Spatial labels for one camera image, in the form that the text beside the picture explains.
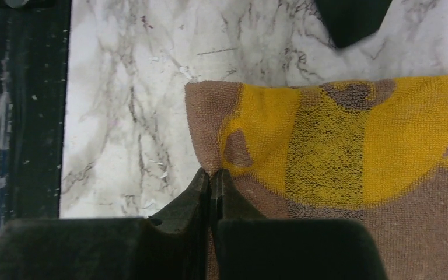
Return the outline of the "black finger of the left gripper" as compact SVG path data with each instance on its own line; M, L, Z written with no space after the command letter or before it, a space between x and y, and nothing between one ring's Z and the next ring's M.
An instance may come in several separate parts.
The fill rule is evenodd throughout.
M315 0L336 48L346 48L376 33L391 0Z

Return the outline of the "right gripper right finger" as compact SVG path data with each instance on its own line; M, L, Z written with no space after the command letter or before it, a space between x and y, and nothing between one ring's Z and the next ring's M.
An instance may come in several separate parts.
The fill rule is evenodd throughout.
M369 232L345 219L268 219L230 173L211 182L211 230L220 279L386 279Z

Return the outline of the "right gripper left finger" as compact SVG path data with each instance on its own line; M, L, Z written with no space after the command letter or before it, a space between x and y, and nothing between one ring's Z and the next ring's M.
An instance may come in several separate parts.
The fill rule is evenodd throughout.
M209 176L148 218L16 219L0 279L205 279Z

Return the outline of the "yellow towel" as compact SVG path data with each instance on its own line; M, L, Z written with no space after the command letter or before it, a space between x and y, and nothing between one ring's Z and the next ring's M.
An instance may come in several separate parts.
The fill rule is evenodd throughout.
M390 279L448 279L448 75L185 86L196 157L268 218L344 218Z

